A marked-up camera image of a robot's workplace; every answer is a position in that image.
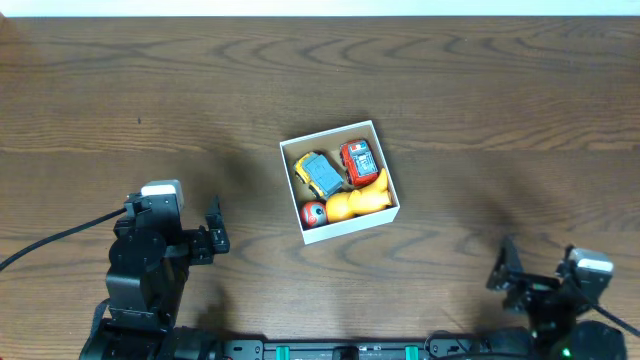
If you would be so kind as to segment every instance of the orange toy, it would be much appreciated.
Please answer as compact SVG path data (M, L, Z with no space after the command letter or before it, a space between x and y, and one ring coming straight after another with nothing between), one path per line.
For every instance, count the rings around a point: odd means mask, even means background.
M338 193L327 200L329 223L348 220L356 215L371 214L391 205L391 193L387 190L387 171L380 170L380 176L368 186L352 192Z

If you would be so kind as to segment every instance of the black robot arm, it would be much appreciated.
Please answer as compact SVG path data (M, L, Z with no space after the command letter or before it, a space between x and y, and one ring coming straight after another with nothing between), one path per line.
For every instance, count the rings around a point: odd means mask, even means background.
M85 359L176 358L187 351L173 329L189 266L211 264L215 254L227 253L229 239L218 198L205 215L207 228L183 230L183 197L177 180L155 181L130 194L126 215L116 222L117 240L109 251L109 300L96 310L91 338L82 350ZM108 304L111 318L102 319ZM212 346L204 336L202 343Z
M622 333L577 317L596 307L613 277L613 263L599 252L569 246L557 277L524 272L511 237L503 240L487 288L506 291L505 310L526 314L536 353L544 358L625 359Z

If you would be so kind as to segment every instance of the cardboard box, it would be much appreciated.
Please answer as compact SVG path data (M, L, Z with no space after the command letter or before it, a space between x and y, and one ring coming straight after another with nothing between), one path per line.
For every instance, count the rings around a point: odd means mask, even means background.
M316 199L311 191L309 191L308 185L304 185L296 179L293 170L294 163L309 151L319 151L327 157L329 163L342 175L342 178L345 179L346 168L342 166L340 161L340 145L356 139L366 139L378 168L387 169L389 191L391 192L393 205L373 214L356 216L350 220L328 224L314 229L304 229L300 222L300 209L305 203ZM293 206L296 209L295 217L298 219L298 226L302 232L305 244L311 244L316 241L390 223L396 217L398 210L400 210L400 202L398 201L398 196L393 186L391 171L384 159L384 154L382 153L382 148L380 147L380 142L378 141L378 136L376 135L371 120L283 141L280 143L280 152L282 153L284 169L287 172ZM354 189L346 180L342 188L347 191Z

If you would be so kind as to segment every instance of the wood grain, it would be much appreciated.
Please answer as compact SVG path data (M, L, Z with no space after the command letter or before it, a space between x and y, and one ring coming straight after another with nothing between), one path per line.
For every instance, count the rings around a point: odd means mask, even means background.
M291 339L524 324L484 289L507 233L544 274L569 243L607 252L616 276L602 303L640 324L633 18L1 26L1 257L178 178L185 227L219 194L233 242L193 269L180 325ZM278 142L366 119L402 208L392 224L304 246ZM101 225L2 273L1 357L77 357L113 240Z

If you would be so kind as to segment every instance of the black cable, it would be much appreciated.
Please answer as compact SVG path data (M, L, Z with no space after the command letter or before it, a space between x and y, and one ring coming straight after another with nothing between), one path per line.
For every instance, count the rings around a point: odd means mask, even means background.
M92 226L98 225L101 222L105 222L111 218L114 218L124 212L126 212L127 210L125 210L124 208L120 209L120 210L116 210L110 214L107 214L103 217L99 217L95 220L89 221L88 223L82 224L80 226L76 226L72 229L63 231L61 233L57 233L55 235L51 235L48 238L42 239L36 243L33 243L29 246L27 246L26 248L18 251L17 253L9 256L5 261L3 261L2 263L0 263L0 271L4 270L4 268L6 268L7 266L11 265L11 263L13 263L14 261L18 260L19 258L23 257L24 255L30 253L31 251L43 246L43 245L47 245L48 243L52 242L52 241L56 241L58 239L62 239L65 236L69 236L71 234L75 234L77 232L80 232L82 230L86 230Z
M599 312L600 315L606 317L607 319L613 321L616 325L618 325L621 328L623 328L623 329L627 330L628 332L630 332L631 335L634 335L635 337L640 337L640 331L638 331L638 329L636 329L632 325L624 322L624 320L622 320L619 317L613 315L612 313L608 312L607 310L601 308L600 305L591 304L591 307L595 311Z
M441 356L441 357L434 357L432 360L452 360L452 359L477 359L477 358L484 358L484 357L503 357L503 358L511 358L511 359L531 359L531 357L529 355L525 355L525 354L514 354L514 353L498 353L498 352L486 352L486 353L481 353L481 352L473 352L473 353L463 353L463 354L454 354L454 355L447 355L447 356Z
M434 331L431 335L427 336L427 338L424 340L424 344L422 345L422 348L424 349L424 351L426 351L429 356L431 357L436 357L435 355L433 355L431 353L431 344L429 344L429 348L427 348L427 343L430 343L431 338L433 337L433 335L437 335L437 334L450 334L450 332L448 332L447 330L436 330Z
M98 304L98 306L96 306L96 309L93 311L93 321L91 321L91 332L89 333L89 339L92 339L98 332L98 329L100 328L100 321L102 321L104 312L107 310L107 307L109 307L110 303L111 299L104 299L100 304Z
M464 345L462 345L462 343L460 342L460 340L458 340L456 338L456 342L458 343L458 346L460 346L460 349L462 349L462 351L464 352L469 352L469 349L467 349L466 347L464 347Z
M586 301L587 304L589 304L589 306L593 308L593 310L597 311L598 313L600 313L600 315L606 317L607 319L613 321L616 325L620 326L621 328L627 330L629 333L631 333L631 335L634 335L635 337L640 337L640 331L638 329L633 327L631 324L625 322L624 320L620 319L619 317L613 315L612 313L608 312L607 310L603 309L602 307L600 307L600 305L591 301L591 299L589 299L589 297L582 292L582 289L580 289L578 285L576 285L574 282L571 282L571 285L573 285L573 288L578 292L578 294L580 294L580 296L582 296L584 301Z

